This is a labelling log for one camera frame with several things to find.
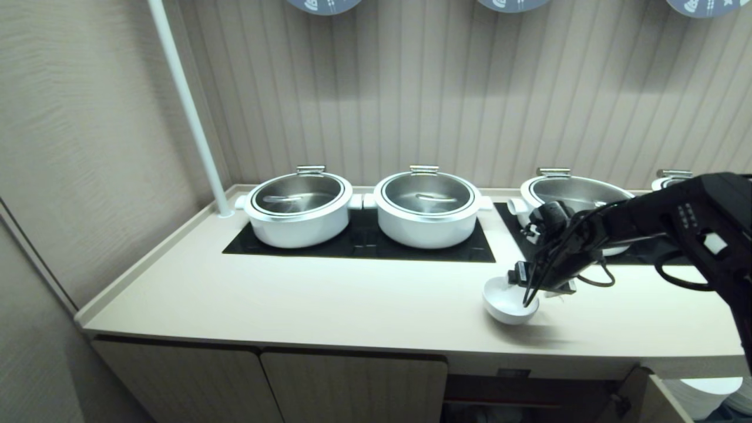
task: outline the countertop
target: countertop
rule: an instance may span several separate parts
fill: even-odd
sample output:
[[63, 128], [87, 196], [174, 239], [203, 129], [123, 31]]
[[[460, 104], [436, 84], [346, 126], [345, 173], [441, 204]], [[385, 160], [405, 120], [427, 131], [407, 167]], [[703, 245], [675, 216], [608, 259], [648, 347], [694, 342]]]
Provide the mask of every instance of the countertop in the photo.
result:
[[[231, 204], [249, 186], [237, 186]], [[505, 201], [514, 190], [488, 190]], [[249, 345], [478, 356], [613, 358], [743, 372], [726, 304], [663, 281], [651, 266], [610, 266], [612, 288], [578, 284], [509, 327], [483, 308], [484, 282], [522, 254], [496, 211], [478, 218], [496, 263], [222, 254], [247, 224], [209, 209], [165, 240], [76, 316], [84, 332]], [[702, 277], [691, 266], [668, 272]]]

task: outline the white pot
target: white pot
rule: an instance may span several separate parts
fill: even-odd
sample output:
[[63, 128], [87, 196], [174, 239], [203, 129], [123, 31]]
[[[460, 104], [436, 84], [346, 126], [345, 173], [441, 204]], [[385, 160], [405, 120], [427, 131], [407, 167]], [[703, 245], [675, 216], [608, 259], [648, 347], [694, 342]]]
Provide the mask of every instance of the white pot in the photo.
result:
[[[615, 185], [597, 181], [596, 179], [570, 176], [569, 169], [538, 168], [538, 177], [528, 179], [520, 187], [520, 198], [507, 201], [510, 213], [517, 217], [520, 226], [526, 227], [530, 223], [530, 213], [546, 202], [560, 200], [572, 207], [575, 212], [599, 207], [609, 202], [634, 198], [630, 192]], [[529, 236], [530, 242], [535, 242], [538, 235]], [[603, 255], [613, 256], [623, 253], [628, 245], [606, 248]]]
[[410, 172], [381, 180], [363, 206], [378, 208], [379, 227], [391, 239], [426, 249], [465, 241], [475, 229], [478, 210], [493, 209], [490, 198], [473, 184], [440, 173], [437, 166], [411, 166]]
[[360, 208], [346, 179], [324, 166], [299, 166], [254, 188], [235, 202], [248, 214], [253, 233], [267, 245], [304, 248], [337, 236], [350, 222], [350, 208]]
[[662, 190], [669, 185], [685, 181], [692, 178], [693, 175], [690, 170], [660, 169], [656, 172], [656, 176], [658, 176], [658, 179], [650, 183], [650, 188], [653, 191]]

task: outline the white vertical pipe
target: white vertical pipe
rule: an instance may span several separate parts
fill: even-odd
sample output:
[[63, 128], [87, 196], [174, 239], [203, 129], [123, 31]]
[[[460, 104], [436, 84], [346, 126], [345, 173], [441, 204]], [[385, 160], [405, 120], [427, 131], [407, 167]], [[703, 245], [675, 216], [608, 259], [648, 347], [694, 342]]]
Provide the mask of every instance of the white vertical pipe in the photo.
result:
[[217, 172], [217, 166], [211, 157], [211, 150], [209, 150], [204, 128], [199, 119], [199, 112], [196, 110], [196, 104], [193, 102], [193, 97], [188, 87], [188, 80], [180, 63], [180, 56], [177, 54], [175, 39], [172, 38], [165, 5], [162, 3], [162, 0], [149, 0], [149, 7], [156, 24], [156, 31], [159, 33], [159, 40], [162, 42], [162, 48], [165, 50], [165, 56], [167, 56], [167, 63], [170, 65], [172, 79], [177, 86], [180, 101], [183, 103], [183, 110], [185, 110], [186, 117], [188, 117], [188, 124], [193, 133], [193, 140], [196, 142], [196, 147], [199, 149], [199, 154], [201, 155], [201, 161], [204, 163], [204, 170], [206, 171], [206, 177], [209, 179], [209, 185], [211, 185], [211, 192], [217, 201], [220, 217], [228, 218], [235, 212], [227, 204], [227, 197], [225, 196], [225, 190], [222, 188], [220, 174]]

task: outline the open cabinet door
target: open cabinet door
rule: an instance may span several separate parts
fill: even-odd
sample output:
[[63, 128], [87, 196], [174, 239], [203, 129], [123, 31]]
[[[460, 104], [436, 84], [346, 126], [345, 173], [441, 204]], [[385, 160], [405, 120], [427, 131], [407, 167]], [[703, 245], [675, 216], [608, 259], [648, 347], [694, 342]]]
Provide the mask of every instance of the open cabinet door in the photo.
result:
[[596, 423], [693, 423], [666, 386], [649, 369], [636, 367]]

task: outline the black glass cooktop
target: black glass cooktop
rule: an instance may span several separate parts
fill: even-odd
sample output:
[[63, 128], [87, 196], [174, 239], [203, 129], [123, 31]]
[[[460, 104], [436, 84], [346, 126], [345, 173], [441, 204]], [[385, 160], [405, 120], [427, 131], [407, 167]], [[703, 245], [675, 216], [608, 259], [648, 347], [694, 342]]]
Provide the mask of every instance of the black glass cooktop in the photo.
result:
[[[507, 203], [495, 202], [493, 205], [496, 207], [496, 211], [502, 217], [504, 224], [512, 234], [514, 241], [517, 243], [517, 247], [520, 247], [523, 256], [526, 261], [532, 261], [535, 256], [536, 246], [528, 241], [525, 236], [520, 232], [522, 227], [517, 217], [509, 212], [507, 209]], [[615, 256], [606, 257], [606, 263], [608, 264], [648, 264], [654, 265], [659, 257], [666, 253], [676, 251], [677, 248], [668, 240], [664, 238], [644, 239], [637, 241], [629, 246], [629, 248], [621, 254]], [[685, 257], [679, 257], [674, 260], [666, 262], [667, 265], [689, 265], [689, 262]]]
[[470, 238], [453, 247], [438, 250], [412, 248], [393, 241], [378, 227], [378, 210], [353, 210], [350, 224], [337, 236], [306, 248], [276, 248], [256, 238], [253, 228], [245, 226], [227, 245], [225, 254], [259, 254], [291, 257], [345, 257], [387, 260], [465, 261], [495, 263], [491, 247], [476, 219]]

